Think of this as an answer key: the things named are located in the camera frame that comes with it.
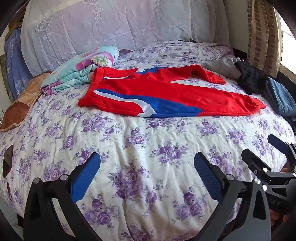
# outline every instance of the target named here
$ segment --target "black garment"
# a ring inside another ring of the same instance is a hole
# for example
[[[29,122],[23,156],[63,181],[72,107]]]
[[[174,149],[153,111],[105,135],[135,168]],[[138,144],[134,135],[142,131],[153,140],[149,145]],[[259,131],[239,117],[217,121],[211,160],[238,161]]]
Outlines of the black garment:
[[[253,93],[261,94],[265,88],[265,82],[267,78],[272,78],[271,76],[265,74],[262,70],[259,70],[246,61],[237,61],[234,63],[234,65],[242,73],[237,81],[237,84],[244,91],[246,91],[248,95]]]

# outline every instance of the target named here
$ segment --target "brown checkered curtain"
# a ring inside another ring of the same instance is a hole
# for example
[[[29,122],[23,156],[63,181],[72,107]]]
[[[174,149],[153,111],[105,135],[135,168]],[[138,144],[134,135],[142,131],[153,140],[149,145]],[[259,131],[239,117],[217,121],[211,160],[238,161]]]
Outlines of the brown checkered curtain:
[[[276,78],[281,62],[280,19],[266,0],[248,0],[249,46],[247,60]]]

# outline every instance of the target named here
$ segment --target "floor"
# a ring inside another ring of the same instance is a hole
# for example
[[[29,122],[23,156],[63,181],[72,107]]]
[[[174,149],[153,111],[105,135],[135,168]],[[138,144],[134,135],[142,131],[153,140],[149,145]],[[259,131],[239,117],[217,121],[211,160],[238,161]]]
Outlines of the floor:
[[[18,226],[17,224],[17,215],[16,213],[6,204],[6,202],[0,198],[0,209],[3,212],[4,216],[6,217],[9,224],[13,227],[16,233],[24,239],[23,236],[23,229]]]

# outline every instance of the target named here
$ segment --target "metal screw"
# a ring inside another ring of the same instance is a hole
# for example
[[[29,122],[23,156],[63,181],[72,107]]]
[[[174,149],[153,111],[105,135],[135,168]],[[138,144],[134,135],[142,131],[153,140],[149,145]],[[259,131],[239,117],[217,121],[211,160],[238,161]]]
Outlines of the metal screw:
[[[35,183],[35,184],[37,184],[39,182],[40,182],[40,178],[38,178],[38,177],[33,180],[33,183]]]
[[[255,179],[254,179],[254,182],[255,182],[256,184],[260,184],[260,183],[261,183],[260,179],[258,179],[258,178],[255,178]]]
[[[65,181],[65,180],[68,179],[68,175],[67,174],[63,174],[59,178],[60,178],[61,181]]]
[[[234,180],[234,176],[232,176],[231,174],[227,174],[227,175],[226,175],[226,179],[227,179],[228,181],[233,181],[233,180]]]

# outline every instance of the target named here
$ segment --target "blue garment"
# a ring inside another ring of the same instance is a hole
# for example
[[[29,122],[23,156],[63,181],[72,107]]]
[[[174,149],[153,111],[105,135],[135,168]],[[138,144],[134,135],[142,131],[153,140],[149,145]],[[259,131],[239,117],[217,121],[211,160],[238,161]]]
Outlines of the blue garment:
[[[274,101],[274,106],[270,103],[272,108],[282,116],[296,117],[295,101],[285,86],[268,78],[267,87]]]
[[[15,99],[33,77],[22,56],[20,31],[20,28],[15,29],[4,45],[8,85]]]

